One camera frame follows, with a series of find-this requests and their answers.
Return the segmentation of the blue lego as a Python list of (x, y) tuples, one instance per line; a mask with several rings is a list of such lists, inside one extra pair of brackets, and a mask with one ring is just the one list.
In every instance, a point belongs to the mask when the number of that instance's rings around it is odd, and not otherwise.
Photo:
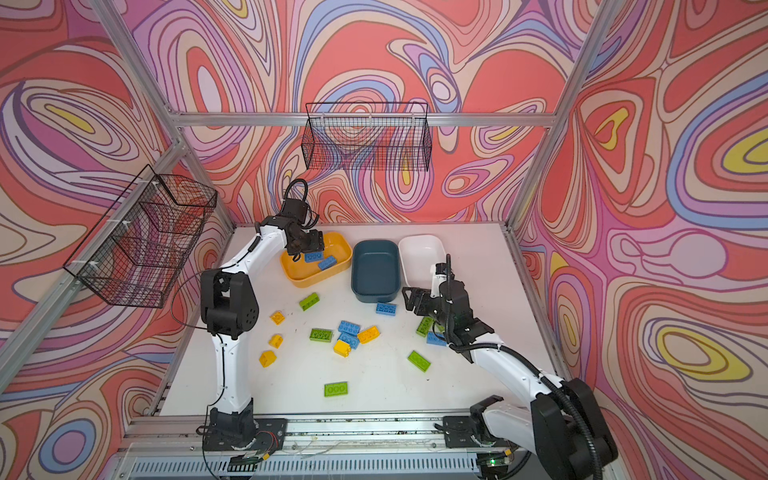
[(306, 253), (304, 255), (304, 260), (307, 263), (314, 263), (314, 262), (320, 262), (324, 258), (323, 252), (313, 252), (313, 253)]
[(318, 267), (321, 271), (332, 268), (337, 264), (337, 259), (334, 256), (327, 256), (318, 263)]
[(358, 324), (351, 323), (348, 321), (341, 321), (338, 327), (339, 332), (346, 333), (353, 336), (357, 336), (360, 330), (361, 330), (361, 327)]
[(392, 303), (377, 303), (375, 312), (378, 315), (394, 317), (397, 313), (397, 306)]
[(430, 345), (436, 345), (436, 346), (445, 346), (446, 341), (443, 337), (433, 333), (429, 332), (426, 337), (426, 342)]
[(352, 350), (355, 350), (360, 342), (356, 335), (351, 335), (346, 332), (342, 332), (338, 338), (339, 341), (346, 343)]

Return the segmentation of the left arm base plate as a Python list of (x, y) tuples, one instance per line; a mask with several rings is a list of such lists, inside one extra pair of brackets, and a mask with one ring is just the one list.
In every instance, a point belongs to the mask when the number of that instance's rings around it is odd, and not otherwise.
[(208, 452), (261, 451), (273, 453), (283, 448), (288, 420), (286, 418), (261, 418), (244, 432), (214, 426), (204, 435), (202, 449)]

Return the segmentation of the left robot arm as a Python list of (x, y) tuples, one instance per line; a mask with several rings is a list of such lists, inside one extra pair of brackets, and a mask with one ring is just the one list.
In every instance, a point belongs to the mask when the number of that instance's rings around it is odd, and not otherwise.
[(251, 276), (282, 252), (301, 256), (323, 250), (323, 234), (314, 228), (316, 223), (307, 201), (286, 198), (277, 214), (256, 227), (248, 245), (224, 266), (200, 276), (201, 320), (217, 350), (218, 392), (208, 410), (206, 431), (213, 448), (244, 450), (257, 436), (246, 339), (259, 317)]

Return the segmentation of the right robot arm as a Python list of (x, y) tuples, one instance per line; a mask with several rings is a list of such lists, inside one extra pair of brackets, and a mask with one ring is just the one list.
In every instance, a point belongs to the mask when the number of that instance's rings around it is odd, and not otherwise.
[(593, 390), (538, 368), (474, 315), (449, 259), (433, 267), (430, 288), (404, 287), (407, 310), (432, 318), (447, 346), (499, 380), (517, 399), (475, 404), (471, 417), (484, 442), (506, 440), (538, 457), (552, 479), (601, 479), (618, 448)]

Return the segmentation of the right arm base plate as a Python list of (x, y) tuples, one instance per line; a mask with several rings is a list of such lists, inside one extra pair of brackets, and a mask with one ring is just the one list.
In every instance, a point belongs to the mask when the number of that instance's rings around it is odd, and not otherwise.
[(434, 426), (443, 434), (444, 443), (448, 448), (518, 448), (508, 440), (493, 437), (470, 416), (444, 416), (442, 423), (435, 423)]

